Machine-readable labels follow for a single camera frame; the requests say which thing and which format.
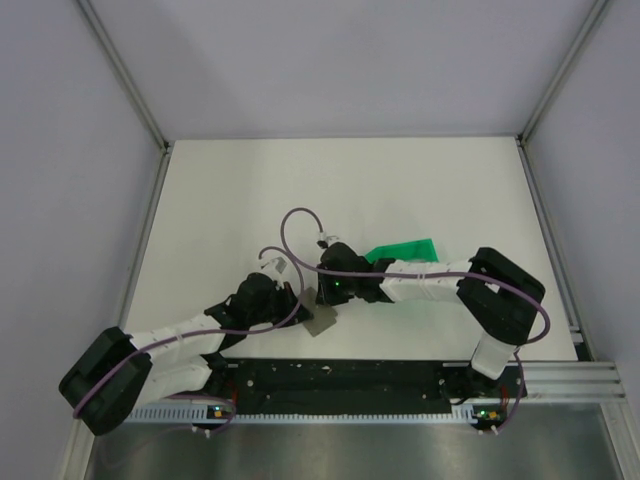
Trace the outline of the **grey card holder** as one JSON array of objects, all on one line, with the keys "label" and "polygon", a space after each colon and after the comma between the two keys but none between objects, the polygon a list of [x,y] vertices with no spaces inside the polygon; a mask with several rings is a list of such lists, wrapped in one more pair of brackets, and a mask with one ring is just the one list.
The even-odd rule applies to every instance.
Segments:
[{"label": "grey card holder", "polygon": [[302,295],[302,305],[309,312],[309,317],[301,324],[312,337],[317,337],[337,323],[337,311],[331,306],[316,303],[317,292],[307,287]]}]

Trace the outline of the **green plastic bin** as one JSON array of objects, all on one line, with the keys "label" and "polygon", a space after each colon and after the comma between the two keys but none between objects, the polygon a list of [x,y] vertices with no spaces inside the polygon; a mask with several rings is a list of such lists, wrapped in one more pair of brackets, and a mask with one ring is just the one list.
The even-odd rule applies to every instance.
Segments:
[{"label": "green plastic bin", "polygon": [[439,261],[435,245],[430,238],[378,246],[365,254],[364,257],[370,263],[384,258],[407,262]]}]

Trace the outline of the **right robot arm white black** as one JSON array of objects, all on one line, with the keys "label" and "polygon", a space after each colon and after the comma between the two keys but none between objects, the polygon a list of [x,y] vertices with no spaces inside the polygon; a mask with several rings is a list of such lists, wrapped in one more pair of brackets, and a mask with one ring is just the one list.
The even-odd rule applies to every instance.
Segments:
[{"label": "right robot arm white black", "polygon": [[546,288],[534,276],[491,247],[469,260],[452,263],[397,258],[369,260],[340,241],[319,242],[316,303],[338,306],[354,298],[368,303],[413,300],[461,304],[483,333],[472,355],[466,380],[487,396],[504,380],[503,371],[529,340]]}]

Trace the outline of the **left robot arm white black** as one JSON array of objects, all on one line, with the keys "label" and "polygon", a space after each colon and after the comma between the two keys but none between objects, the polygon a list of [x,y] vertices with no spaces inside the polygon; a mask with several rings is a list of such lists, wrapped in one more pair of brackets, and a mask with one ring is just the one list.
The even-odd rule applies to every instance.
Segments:
[{"label": "left robot arm white black", "polygon": [[141,406],[183,392],[216,396],[227,374],[218,354],[250,335],[298,325],[312,312],[291,285],[250,274],[224,301],[172,326],[138,333],[101,332],[59,383],[59,392],[96,436]]}]

